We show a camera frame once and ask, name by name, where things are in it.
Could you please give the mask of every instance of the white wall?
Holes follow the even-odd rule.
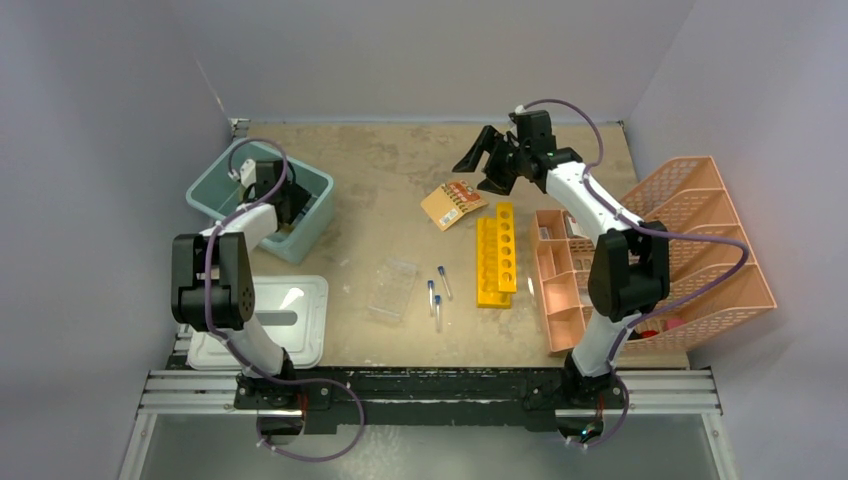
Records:
[[[0,2],[0,477],[117,476],[227,141],[165,0]]]
[[[546,96],[626,118],[694,0],[172,2],[231,117],[500,122]]]
[[[716,158],[778,310],[697,352],[742,478],[848,470],[848,3],[699,0],[627,123],[640,176]]]

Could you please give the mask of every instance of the beige table surface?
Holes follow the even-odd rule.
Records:
[[[527,286],[533,272],[528,231],[535,210],[560,208],[535,186],[519,179],[509,197],[484,193],[486,208],[441,232],[420,201],[453,179],[471,185],[482,173],[454,174],[453,165],[476,139],[480,125],[287,125],[251,124],[248,135],[277,140],[298,160],[332,175],[335,217],[299,266],[257,249],[254,275],[321,275],[330,285],[322,365],[378,366],[556,366]],[[636,184],[620,126],[601,128],[607,156],[594,173],[613,195]],[[558,145],[594,160],[597,146],[585,127],[557,127]],[[518,293],[509,310],[475,304],[475,218],[494,216],[494,203],[515,209]],[[418,266],[401,321],[390,323],[367,308],[375,274],[387,258]],[[444,328],[436,333],[429,315],[427,280],[444,265],[454,299],[443,305]],[[630,355],[622,366],[686,367],[685,354]]]

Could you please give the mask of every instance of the package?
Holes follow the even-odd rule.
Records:
[[[439,185],[439,188],[421,201],[421,208],[444,232],[465,214],[488,204],[489,202],[465,181],[453,181]]]

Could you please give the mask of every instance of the perforated basket wall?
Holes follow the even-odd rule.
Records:
[[[662,221],[669,231],[731,237],[750,246],[711,157],[668,161],[625,195],[621,204],[646,221]],[[588,240],[568,238],[557,223],[567,212],[554,212],[537,212],[530,234],[539,273],[540,312],[548,324],[551,351],[559,352],[576,345],[591,315],[585,292],[594,250]],[[540,238],[540,228],[548,229],[549,238]],[[739,250],[727,245],[672,240],[669,248],[671,293],[660,306],[694,292],[739,258]],[[630,352],[691,350],[774,308],[774,297],[752,251],[745,267],[728,281],[637,327],[640,332],[659,333],[629,341],[625,348]],[[671,318],[684,323],[669,329],[666,322]],[[562,321],[568,322],[567,329],[556,323]]]

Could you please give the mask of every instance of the purple hose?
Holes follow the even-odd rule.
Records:
[[[602,197],[597,191],[595,191],[594,187],[592,187],[592,182],[591,182],[592,177],[590,175],[591,170],[593,168],[597,167],[598,165],[600,165],[601,162],[604,160],[604,140],[601,137],[601,132],[600,132],[600,130],[598,130],[598,126],[595,125],[595,122],[593,122],[592,119],[589,117],[589,115],[587,115],[586,112],[584,112],[580,107],[578,107],[577,105],[574,105],[571,102],[567,102],[565,100],[560,100],[560,99],[557,99],[557,98],[543,98],[541,100],[536,100],[534,102],[530,102],[528,104],[525,104],[524,108],[528,109],[528,108],[535,107],[536,105],[540,105],[540,104],[543,104],[543,103],[555,103],[557,105],[563,105],[565,107],[570,108],[571,110],[574,110],[575,112],[577,112],[578,115],[583,117],[583,120],[585,120],[586,123],[589,124],[589,127],[592,128],[592,132],[595,134],[595,138],[598,141],[598,159],[595,161],[595,163],[587,163],[586,164],[586,168],[583,170],[583,184],[586,186],[586,190],[589,192],[590,195],[592,195],[595,198],[595,200],[600,202],[600,204],[603,205],[604,208],[609,210],[610,213],[615,215],[616,218],[621,220],[625,225],[627,225],[628,227],[636,230],[637,232],[639,232],[643,235],[650,235],[650,236],[653,236],[653,237],[667,238],[669,240],[685,240],[685,241],[690,241],[690,242],[719,243],[719,244],[723,244],[723,245],[731,245],[731,246],[737,247],[740,250],[742,250],[742,255],[739,257],[739,261],[737,261],[735,265],[733,265],[730,269],[728,269],[726,272],[724,272],[721,276],[719,276],[715,280],[705,284],[704,286],[702,286],[698,290],[690,293],[689,295],[678,298],[677,300],[669,303],[668,305],[660,308],[659,310],[654,310],[650,313],[646,313],[644,315],[641,315],[639,318],[636,318],[632,322],[628,323],[627,328],[622,330],[621,333],[618,334],[618,337],[616,337],[615,342],[613,342],[612,348],[610,349],[610,352],[607,355],[607,362],[610,365],[610,370],[613,372],[613,375],[615,375],[615,377],[619,380],[619,383],[621,384],[621,388],[624,389],[625,406],[624,406],[624,410],[621,413],[621,417],[619,417],[618,422],[616,422],[616,424],[612,428],[612,430],[610,432],[608,432],[606,435],[604,435],[603,437],[601,437],[598,441],[592,443],[592,445],[595,446],[595,445],[598,445],[598,444],[605,442],[610,436],[612,436],[616,431],[618,431],[619,427],[621,427],[621,424],[624,423],[624,417],[627,415],[627,410],[628,410],[628,407],[629,407],[629,404],[630,404],[629,394],[627,393],[627,388],[624,386],[624,382],[622,382],[621,378],[615,373],[615,368],[613,367],[613,364],[612,364],[613,360],[615,360],[615,353],[618,351],[618,347],[621,346],[621,342],[625,341],[625,337],[628,334],[627,332],[629,330],[632,330],[637,325],[639,325],[640,323],[642,323],[642,322],[644,322],[648,319],[651,319],[653,317],[656,317],[657,315],[662,315],[666,312],[669,312],[669,311],[679,307],[680,305],[683,305],[684,303],[686,303],[686,302],[688,302],[688,301],[690,301],[690,300],[692,300],[696,297],[703,295],[704,293],[706,293],[707,291],[709,291],[713,287],[715,287],[718,284],[720,284],[721,282],[727,280],[728,278],[730,278],[733,274],[738,272],[739,269],[741,269],[745,265],[745,263],[748,261],[748,257],[751,255],[751,252],[748,249],[748,246],[745,245],[744,242],[740,242],[740,241],[734,240],[732,238],[716,237],[716,236],[713,236],[713,235],[695,235],[695,234],[688,234],[688,233],[673,233],[673,232],[662,232],[662,231],[659,231],[659,230],[651,230],[649,228],[642,227],[641,225],[637,224],[633,220],[630,220],[629,218],[627,218],[624,215],[618,215],[618,212],[616,211],[616,209],[609,202],[607,202],[606,199],[604,199],[604,197]]]
[[[280,455],[283,455],[283,456],[286,456],[286,457],[289,457],[289,458],[293,458],[295,460],[300,460],[302,462],[312,462],[312,463],[327,462],[327,461],[339,458],[342,455],[346,454],[347,452],[351,451],[353,449],[353,447],[355,447],[356,444],[359,443],[359,440],[362,438],[362,434],[365,432],[365,410],[362,407],[362,401],[359,399],[359,397],[353,392],[353,390],[351,390],[349,387],[347,387],[343,383],[337,382],[337,381],[329,379],[329,378],[308,378],[308,379],[304,379],[304,380],[282,380],[282,379],[279,379],[279,378],[275,378],[273,375],[269,374],[268,372],[261,370],[256,365],[253,365],[252,363],[250,363],[250,361],[248,361],[247,358],[245,358],[244,355],[242,355],[241,352],[236,350],[236,348],[230,344],[229,336],[226,333],[224,333],[223,331],[215,328],[215,324],[212,321],[212,275],[211,275],[211,272],[212,272],[212,251],[215,247],[215,238],[217,238],[218,235],[221,233],[221,230],[223,230],[233,220],[235,220],[239,216],[243,215],[244,213],[249,212],[249,211],[253,210],[254,208],[259,207],[260,205],[263,205],[269,198],[271,198],[271,196],[273,194],[277,193],[277,191],[279,191],[280,188],[282,188],[283,183],[285,182],[286,176],[288,174],[289,161],[288,161],[288,157],[286,156],[285,150],[283,150],[283,148],[280,147],[280,145],[277,144],[277,142],[270,140],[270,139],[266,139],[266,138],[246,138],[244,140],[239,141],[235,145],[233,145],[232,149],[230,150],[230,154],[227,157],[227,168],[230,171],[232,171],[233,153],[236,150],[238,150],[239,148],[247,145],[248,143],[253,143],[253,142],[267,143],[268,145],[271,145],[272,147],[276,148],[280,152],[280,157],[283,159],[283,172],[282,172],[282,175],[280,175],[280,179],[277,180],[277,183],[274,185],[274,187],[268,193],[266,193],[259,200],[247,205],[244,208],[237,207],[236,211],[231,213],[230,215],[228,215],[223,220],[221,220],[221,222],[218,225],[216,225],[215,228],[212,230],[212,234],[209,235],[209,243],[206,245],[206,257],[205,257],[205,264],[204,264],[204,269],[205,269],[206,275],[205,275],[205,278],[203,280],[203,296],[204,296],[204,302],[205,302],[204,306],[203,306],[203,313],[204,313],[204,316],[206,317],[206,328],[209,330],[209,333],[211,333],[212,335],[215,335],[216,337],[219,337],[221,339],[221,341],[224,343],[224,346],[227,348],[227,350],[229,350],[229,352],[233,355],[233,357],[235,357],[235,359],[238,360],[239,364],[241,364],[243,367],[245,367],[247,369],[250,369],[251,371],[253,371],[257,375],[264,378],[265,380],[268,380],[271,383],[275,383],[277,385],[283,385],[283,386],[308,385],[308,384],[313,384],[313,383],[329,384],[329,385],[333,385],[335,387],[341,388],[342,390],[347,392],[347,394],[350,395],[351,398],[353,398],[353,401],[356,403],[356,408],[357,408],[357,410],[359,410],[359,429],[357,429],[356,436],[353,437],[353,440],[350,442],[350,444],[347,447],[339,450],[338,452],[336,452],[332,455],[327,455],[325,457],[307,457],[307,456],[299,455],[297,453],[288,452],[288,451],[283,450],[281,448],[278,448],[274,445],[271,445],[264,438],[262,438],[261,432],[260,432],[260,444],[262,444],[264,447],[268,448],[269,450],[271,450],[274,453],[278,453]],[[259,419],[257,419],[257,431],[259,430],[258,427],[259,427]]]

